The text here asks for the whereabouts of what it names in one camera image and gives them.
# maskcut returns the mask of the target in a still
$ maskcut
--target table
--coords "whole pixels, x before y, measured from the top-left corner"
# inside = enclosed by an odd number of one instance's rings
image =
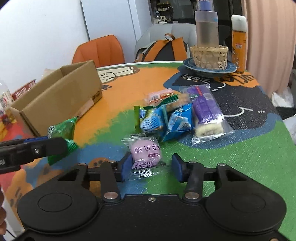
[[[195,160],[206,167],[226,163],[271,188],[287,203],[280,231],[291,240],[296,239],[296,149],[269,98],[250,73],[201,78],[177,61],[122,64],[99,68],[98,73],[103,97],[77,123],[74,140],[81,148],[51,167],[47,158],[37,159],[20,171],[0,176],[15,212],[22,195],[76,163],[95,167],[108,159],[119,161],[127,151],[120,139],[134,133],[133,106],[142,105],[146,94],[164,88],[178,91],[181,86],[210,84],[235,133],[198,146],[191,144],[191,134],[161,143],[164,161],[170,163],[172,154],[178,153],[185,161]],[[91,185],[91,190],[98,193],[99,186]],[[122,195],[182,194],[185,184],[165,172],[118,186]],[[212,191],[214,184],[205,183],[204,195]]]

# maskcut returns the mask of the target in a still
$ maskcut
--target backpack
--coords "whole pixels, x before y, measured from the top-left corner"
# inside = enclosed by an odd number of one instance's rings
[[[187,58],[190,58],[190,49],[183,38],[176,39],[172,34],[165,34],[165,40],[152,42],[139,49],[135,62],[183,61]]]

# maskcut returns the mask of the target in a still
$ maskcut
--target wicker basket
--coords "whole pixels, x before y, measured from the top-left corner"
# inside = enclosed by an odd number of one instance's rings
[[[227,67],[228,47],[226,46],[219,45],[218,48],[198,48],[197,46],[192,46],[190,50],[197,67],[220,70],[224,70]]]

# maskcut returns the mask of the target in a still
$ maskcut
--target white bottle cap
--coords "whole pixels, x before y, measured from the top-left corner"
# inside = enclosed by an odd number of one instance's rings
[[[231,16],[231,22],[232,22],[232,30],[233,31],[240,31],[240,32],[247,32],[247,19],[245,16],[241,15],[232,15]]]

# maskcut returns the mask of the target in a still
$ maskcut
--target pink round snack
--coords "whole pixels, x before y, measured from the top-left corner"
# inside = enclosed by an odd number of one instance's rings
[[[151,140],[138,140],[131,146],[131,153],[135,162],[148,161],[154,163],[154,166],[161,159],[161,151],[158,143]]]

